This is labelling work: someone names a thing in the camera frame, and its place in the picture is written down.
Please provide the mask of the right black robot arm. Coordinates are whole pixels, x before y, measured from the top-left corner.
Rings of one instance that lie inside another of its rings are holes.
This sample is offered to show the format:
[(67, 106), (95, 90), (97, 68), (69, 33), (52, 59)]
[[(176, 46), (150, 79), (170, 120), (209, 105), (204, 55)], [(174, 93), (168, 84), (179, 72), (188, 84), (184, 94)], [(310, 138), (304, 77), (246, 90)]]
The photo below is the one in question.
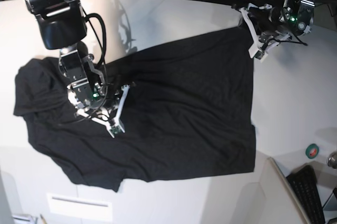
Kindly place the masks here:
[[(68, 78), (69, 100), (77, 110), (115, 111), (121, 116), (128, 85), (109, 84), (107, 72), (100, 67), (105, 62), (106, 28), (98, 14), (86, 15), (81, 0), (24, 0), (28, 11), (35, 16), (39, 31), (48, 50), (59, 50), (59, 67)], [(86, 23), (96, 18), (102, 29), (101, 57), (97, 64), (83, 39), (87, 36)]]

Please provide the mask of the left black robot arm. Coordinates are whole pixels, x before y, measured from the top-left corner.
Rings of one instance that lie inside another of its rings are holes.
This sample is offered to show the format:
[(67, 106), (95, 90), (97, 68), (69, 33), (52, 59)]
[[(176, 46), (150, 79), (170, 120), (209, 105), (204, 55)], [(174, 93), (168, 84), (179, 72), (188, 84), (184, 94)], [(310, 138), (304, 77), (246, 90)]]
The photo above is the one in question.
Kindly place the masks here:
[(280, 41), (305, 45), (300, 36), (310, 31), (316, 0), (267, 0), (264, 5), (250, 4), (245, 8), (257, 24), (265, 43)]

